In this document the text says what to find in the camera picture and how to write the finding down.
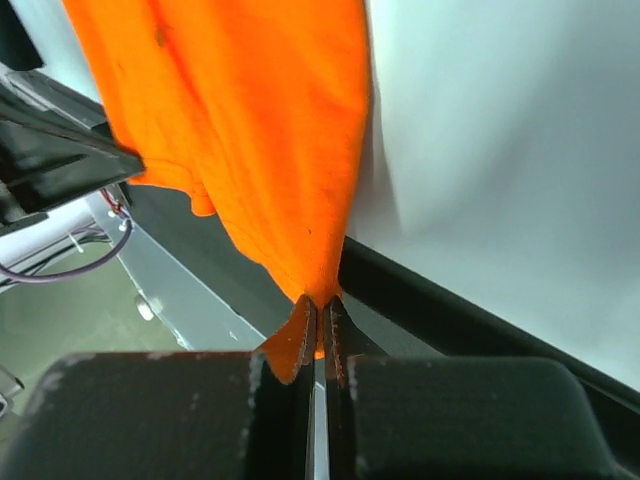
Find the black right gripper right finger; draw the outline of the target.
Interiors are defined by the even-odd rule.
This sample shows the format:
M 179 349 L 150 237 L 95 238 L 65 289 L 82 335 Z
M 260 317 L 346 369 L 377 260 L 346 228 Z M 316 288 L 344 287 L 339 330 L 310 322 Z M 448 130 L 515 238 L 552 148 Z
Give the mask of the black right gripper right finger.
M 333 479 L 635 479 L 584 387 L 534 357 L 393 358 L 323 312 Z

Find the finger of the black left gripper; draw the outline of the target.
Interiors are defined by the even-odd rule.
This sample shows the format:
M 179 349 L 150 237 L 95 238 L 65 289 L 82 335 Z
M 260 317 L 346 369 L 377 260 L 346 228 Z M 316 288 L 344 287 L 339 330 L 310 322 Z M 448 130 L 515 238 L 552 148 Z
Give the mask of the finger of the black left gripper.
M 92 131 L 1 96 L 1 223 L 17 224 L 141 174 L 141 159 Z

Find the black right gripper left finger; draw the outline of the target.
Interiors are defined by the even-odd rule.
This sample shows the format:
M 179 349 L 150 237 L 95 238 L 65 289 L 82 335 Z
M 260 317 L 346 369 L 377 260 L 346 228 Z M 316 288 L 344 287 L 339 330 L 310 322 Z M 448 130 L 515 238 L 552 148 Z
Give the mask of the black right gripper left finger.
M 37 385 L 5 479 L 310 479 L 317 310 L 252 351 L 66 356 Z

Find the orange t-shirt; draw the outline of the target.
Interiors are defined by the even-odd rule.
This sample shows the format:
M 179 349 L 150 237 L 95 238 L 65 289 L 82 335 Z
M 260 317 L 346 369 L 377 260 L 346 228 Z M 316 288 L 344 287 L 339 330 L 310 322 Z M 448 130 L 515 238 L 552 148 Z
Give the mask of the orange t-shirt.
M 185 193 L 295 306 L 263 346 L 282 382 L 324 356 L 369 113 L 360 1 L 68 1 L 137 185 Z

